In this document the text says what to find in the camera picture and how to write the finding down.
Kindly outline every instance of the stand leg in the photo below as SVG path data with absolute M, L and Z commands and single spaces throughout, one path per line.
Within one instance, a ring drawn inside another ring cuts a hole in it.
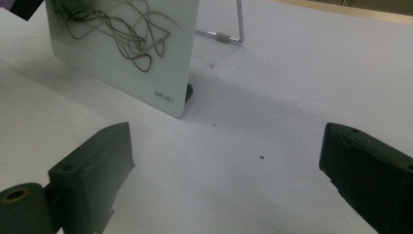
M 217 40 L 222 43 L 241 45 L 244 41 L 244 19 L 243 19 L 243 3 L 242 0 L 237 0 L 237 10 L 238 10 L 238 26 L 240 30 L 240 39 L 236 39 L 222 32 L 209 32 L 204 31 L 199 28 L 195 30 L 195 34 L 200 36 L 205 36 Z

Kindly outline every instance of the metal stand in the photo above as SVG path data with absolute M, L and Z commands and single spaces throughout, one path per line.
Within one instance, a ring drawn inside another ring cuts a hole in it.
M 244 41 L 244 19 L 243 19 L 243 4 L 242 0 L 237 0 L 238 10 L 238 26 L 240 30 L 240 39 L 236 39 L 222 32 L 208 32 L 199 28 L 195 29 L 195 34 L 217 40 L 222 43 L 241 45 Z

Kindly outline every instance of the white tabletop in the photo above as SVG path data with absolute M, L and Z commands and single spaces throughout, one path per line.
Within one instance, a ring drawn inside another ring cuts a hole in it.
M 199 26 L 236 34 L 233 1 Z M 241 47 L 195 39 L 175 119 L 55 58 L 44 5 L 0 10 L 0 188 L 34 181 L 98 130 L 131 124 L 137 167 L 105 234 L 370 234 L 319 170 L 324 126 L 413 155 L 413 27 L 244 0 Z

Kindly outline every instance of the white board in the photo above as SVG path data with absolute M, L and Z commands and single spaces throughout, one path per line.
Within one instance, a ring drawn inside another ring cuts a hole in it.
M 46 0 L 55 55 L 182 115 L 199 0 Z

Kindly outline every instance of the black plastic part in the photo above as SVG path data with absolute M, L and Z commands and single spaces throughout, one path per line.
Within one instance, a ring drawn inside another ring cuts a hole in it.
M 378 233 L 413 233 L 412 158 L 357 129 L 327 124 L 319 168 Z
M 188 86 L 186 88 L 185 102 L 188 101 L 188 99 L 191 97 L 192 94 L 194 94 L 194 87 L 192 87 L 191 84 L 188 84 Z
M 64 203 L 64 233 L 102 233 L 133 167 L 130 128 L 123 123 L 99 131 L 51 168 L 51 187 Z
M 40 184 L 25 183 L 0 193 L 0 233 L 54 233 Z
M 28 21 L 43 3 L 43 0 L 16 0 L 10 12 Z
M 100 234 L 134 167 L 128 123 L 102 129 L 49 170 L 42 188 L 27 183 L 0 193 L 0 234 Z

